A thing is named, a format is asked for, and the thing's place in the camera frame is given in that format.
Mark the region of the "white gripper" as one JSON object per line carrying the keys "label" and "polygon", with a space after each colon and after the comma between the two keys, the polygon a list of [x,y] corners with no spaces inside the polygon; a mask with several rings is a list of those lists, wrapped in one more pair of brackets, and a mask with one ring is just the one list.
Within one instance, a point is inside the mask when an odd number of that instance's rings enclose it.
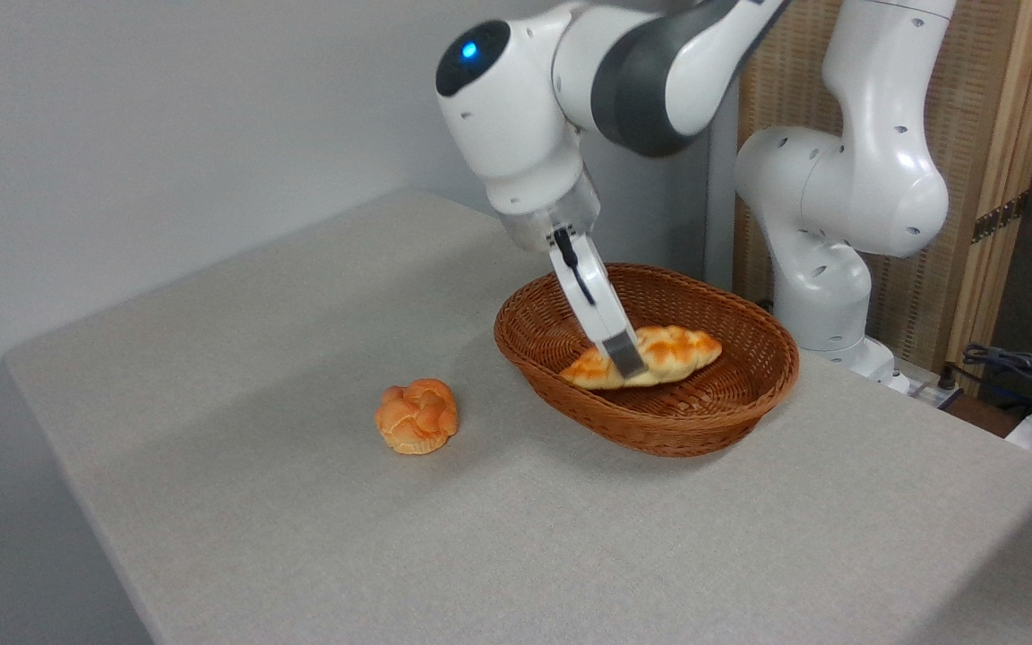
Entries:
{"label": "white gripper", "polygon": [[624,380],[647,373],[634,327],[594,241],[568,228],[556,229],[547,240],[558,285],[587,338],[605,351]]}

